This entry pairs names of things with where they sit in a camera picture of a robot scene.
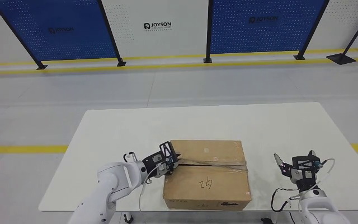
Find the perforated panel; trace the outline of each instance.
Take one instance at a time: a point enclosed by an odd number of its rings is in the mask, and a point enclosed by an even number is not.
[[[103,0],[103,6],[122,57],[205,54],[208,0]],[[160,23],[171,26],[153,28]]]
[[[211,53],[302,48],[324,0],[214,0]]]
[[[358,1],[330,0],[308,49],[341,49],[358,30]],[[358,48],[358,40],[352,45]]]
[[[134,35],[126,4],[104,5],[116,43],[132,43]]]
[[[116,57],[96,0],[5,0],[0,9],[38,60]]]

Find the white table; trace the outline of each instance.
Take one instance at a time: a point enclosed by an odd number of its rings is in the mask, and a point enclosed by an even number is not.
[[[293,156],[315,150],[336,165],[320,184],[339,210],[358,210],[358,155],[317,102],[266,105],[202,106],[87,111],[59,165],[39,210],[73,211],[94,190],[97,169],[136,153],[140,160],[172,139],[241,140],[252,201],[245,211],[270,211],[273,191],[294,188],[281,175],[273,154],[291,163]],[[328,161],[318,178],[328,171]],[[142,196],[142,211],[167,211],[162,198],[164,177],[153,179]],[[141,188],[117,202],[117,211],[139,210]],[[292,193],[276,195],[281,206]],[[292,210],[297,210],[297,202]]]

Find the yellow floor line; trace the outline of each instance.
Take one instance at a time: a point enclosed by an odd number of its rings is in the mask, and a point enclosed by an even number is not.
[[[68,146],[0,146],[0,154],[65,153]],[[358,153],[358,144],[352,144]]]
[[[344,49],[324,49],[324,50],[307,50],[307,54],[318,54],[328,52],[343,52]],[[286,52],[248,52],[248,53],[230,53],[230,54],[211,54],[212,57],[236,57],[236,56],[255,56],[255,55],[282,55],[282,54],[297,54],[298,51]],[[350,49],[349,52],[358,52],[358,48]],[[205,58],[205,54],[185,54],[185,55],[162,55],[149,57],[123,57],[123,60],[151,60],[151,59],[172,59],[172,58]],[[77,59],[77,60],[51,60],[43,61],[44,64],[58,64],[58,63],[88,63],[88,62],[112,62],[117,58],[94,58],[94,59]],[[0,62],[0,66],[19,66],[35,64],[35,62]]]
[[[358,144],[352,144],[352,147],[353,147],[354,150],[358,153]]]
[[[9,74],[49,74],[49,73],[72,73],[72,72],[97,72],[117,70],[139,70],[139,69],[166,69],[166,68],[196,68],[196,67],[220,67],[220,66],[271,66],[283,64],[312,64],[312,63],[333,63],[327,58],[307,60],[261,60],[245,62],[213,62],[213,63],[186,63],[186,64],[151,64],[124,67],[81,67],[81,68],[47,68],[45,70],[0,70],[0,75]]]

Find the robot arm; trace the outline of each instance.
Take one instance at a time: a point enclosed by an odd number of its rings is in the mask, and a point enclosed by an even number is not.
[[[116,201],[130,194],[151,177],[170,175],[178,166],[178,158],[170,142],[142,161],[113,162],[97,172],[98,184],[92,195],[73,212],[69,224],[107,224],[116,211]]]
[[[293,165],[284,162],[277,154],[274,156],[281,173],[289,177],[299,189],[298,197],[291,197],[290,200],[299,199],[299,205],[302,207],[300,215],[304,224],[350,224],[316,183],[316,173],[327,160],[321,163],[314,151],[310,151],[307,156],[293,157]],[[328,211],[312,211],[311,209],[327,209]]]

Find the gray floor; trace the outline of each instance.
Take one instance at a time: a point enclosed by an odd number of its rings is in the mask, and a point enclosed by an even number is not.
[[[0,145],[69,144],[91,109],[302,101],[320,102],[347,140],[358,143],[357,85],[355,63],[2,76]],[[61,158],[0,154],[1,223],[67,222],[70,213],[37,210]],[[136,215],[136,223],[260,223],[263,215],[144,213]],[[356,223],[357,213],[348,215]],[[287,214],[281,223],[291,223]]]

